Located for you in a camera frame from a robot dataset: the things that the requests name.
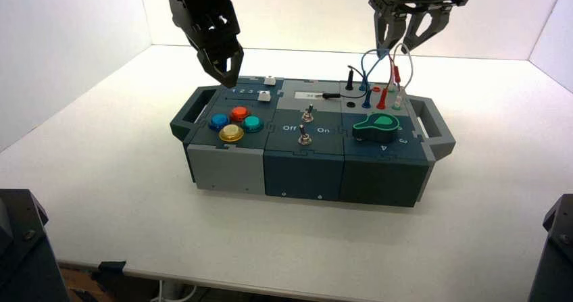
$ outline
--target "push button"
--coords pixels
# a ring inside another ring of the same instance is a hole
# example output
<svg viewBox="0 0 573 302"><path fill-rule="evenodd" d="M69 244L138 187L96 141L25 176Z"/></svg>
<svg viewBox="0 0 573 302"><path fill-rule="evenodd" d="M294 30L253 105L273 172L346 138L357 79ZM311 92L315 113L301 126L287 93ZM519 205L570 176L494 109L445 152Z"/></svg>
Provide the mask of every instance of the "push button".
<svg viewBox="0 0 573 302"><path fill-rule="evenodd" d="M263 121L261 121L257 116L248 116L245 118L245 121L243 121L243 128L246 133L259 132L263 129L263 126Z"/></svg>
<svg viewBox="0 0 573 302"><path fill-rule="evenodd" d="M215 131L219 131L227 124L229 124L229 118L225 114L215 114L211 118L209 128Z"/></svg>
<svg viewBox="0 0 573 302"><path fill-rule="evenodd" d="M244 106L237 106L231 110L231 120L235 122L242 122L249 116L249 111Z"/></svg>
<svg viewBox="0 0 573 302"><path fill-rule="evenodd" d="M237 125L229 124L219 131L219 139L225 142L237 142L243 138L245 131Z"/></svg>

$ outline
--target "white button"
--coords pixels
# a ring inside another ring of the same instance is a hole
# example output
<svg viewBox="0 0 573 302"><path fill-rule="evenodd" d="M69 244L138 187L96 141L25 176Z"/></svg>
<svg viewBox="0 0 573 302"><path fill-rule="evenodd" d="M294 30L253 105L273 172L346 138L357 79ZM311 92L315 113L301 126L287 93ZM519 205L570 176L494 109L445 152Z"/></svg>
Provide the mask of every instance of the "white button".
<svg viewBox="0 0 573 302"><path fill-rule="evenodd" d="M263 84L266 86L274 86L276 84L276 79L271 76L265 77L265 82L263 82Z"/></svg>
<svg viewBox="0 0 573 302"><path fill-rule="evenodd" d="M262 91L259 93L258 101L270 101L270 91Z"/></svg>

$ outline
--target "red plug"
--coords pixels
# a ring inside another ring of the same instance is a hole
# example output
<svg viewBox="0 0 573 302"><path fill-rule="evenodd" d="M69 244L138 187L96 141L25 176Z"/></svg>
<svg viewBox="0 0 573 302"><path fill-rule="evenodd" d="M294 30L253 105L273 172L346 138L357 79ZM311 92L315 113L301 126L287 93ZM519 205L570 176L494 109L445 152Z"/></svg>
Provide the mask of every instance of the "red plug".
<svg viewBox="0 0 573 302"><path fill-rule="evenodd" d="M376 108L378 109L385 109L386 108L386 96L388 95L388 88L384 88L382 90L382 94L380 96L380 101L378 102L378 105L376 105Z"/></svg>
<svg viewBox="0 0 573 302"><path fill-rule="evenodd" d="M400 83L400 70L398 70L398 66L394 66L394 80L397 84Z"/></svg>

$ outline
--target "gray handle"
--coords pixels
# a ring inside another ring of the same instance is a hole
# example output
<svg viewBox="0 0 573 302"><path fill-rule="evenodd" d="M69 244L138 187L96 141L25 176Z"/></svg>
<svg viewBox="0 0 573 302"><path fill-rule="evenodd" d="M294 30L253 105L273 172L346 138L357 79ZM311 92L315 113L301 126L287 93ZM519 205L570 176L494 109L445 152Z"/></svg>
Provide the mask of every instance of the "gray handle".
<svg viewBox="0 0 573 302"><path fill-rule="evenodd" d="M425 142L432 149L436 161L449 155L455 146L455 139L451 135L434 101L418 96L408 96L408 99L414 109L414 113L424 124L428 133L428 138Z"/></svg>

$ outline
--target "blue button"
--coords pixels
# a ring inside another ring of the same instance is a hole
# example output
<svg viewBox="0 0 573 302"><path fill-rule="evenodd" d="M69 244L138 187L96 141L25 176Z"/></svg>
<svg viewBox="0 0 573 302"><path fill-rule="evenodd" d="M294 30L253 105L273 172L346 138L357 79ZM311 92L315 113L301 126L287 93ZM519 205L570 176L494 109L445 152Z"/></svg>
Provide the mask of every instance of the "blue button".
<svg viewBox="0 0 573 302"><path fill-rule="evenodd" d="M252 115L248 116L243 121L243 128L247 133L259 132L260 130L263 129L263 126L264 126L263 121L261 121L261 119L258 118L257 116L252 116Z"/></svg>
<svg viewBox="0 0 573 302"><path fill-rule="evenodd" d="M215 114L211 118L209 128L215 131L221 130L225 125L229 124L229 117L225 114Z"/></svg>

